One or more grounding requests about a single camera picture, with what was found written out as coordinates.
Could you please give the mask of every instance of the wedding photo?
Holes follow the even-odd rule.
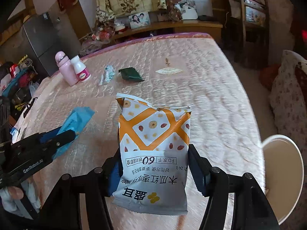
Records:
[[[150,25],[148,12],[141,12],[129,16],[131,29]]]

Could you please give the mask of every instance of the bed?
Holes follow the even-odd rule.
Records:
[[[183,72],[158,75],[155,70],[166,58]],[[199,154],[226,173],[251,172],[264,189],[264,160],[253,111],[231,64],[211,36],[181,33],[137,39],[90,54],[83,61],[92,73],[88,82],[70,87],[61,74],[43,80],[33,108],[23,122],[17,122],[21,132],[26,128],[27,137],[60,126],[76,106],[95,111],[69,150],[35,174],[42,202],[62,174],[86,174],[114,155],[121,112],[117,92],[136,95],[155,106],[191,105],[190,143]],[[98,86],[107,64],[116,71],[135,67],[145,81],[124,81],[116,75],[109,84]],[[106,198],[114,229],[198,229],[208,199],[197,192],[190,171],[185,190],[186,216],[137,214]],[[225,229],[231,226],[233,200],[230,194]]]

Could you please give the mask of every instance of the crumpled tissue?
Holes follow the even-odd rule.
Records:
[[[101,79],[98,85],[100,86],[109,83],[113,79],[114,75],[114,68],[111,65],[107,65],[104,69],[104,74],[101,75]]]

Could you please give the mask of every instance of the white and orange snack bag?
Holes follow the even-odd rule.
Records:
[[[187,214],[185,184],[191,108],[155,108],[117,94],[123,176],[113,203],[147,214]]]

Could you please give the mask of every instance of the white bowl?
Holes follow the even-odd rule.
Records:
[[[304,164],[296,144],[284,135],[273,135],[263,143],[267,199],[278,224],[295,208],[304,181]]]

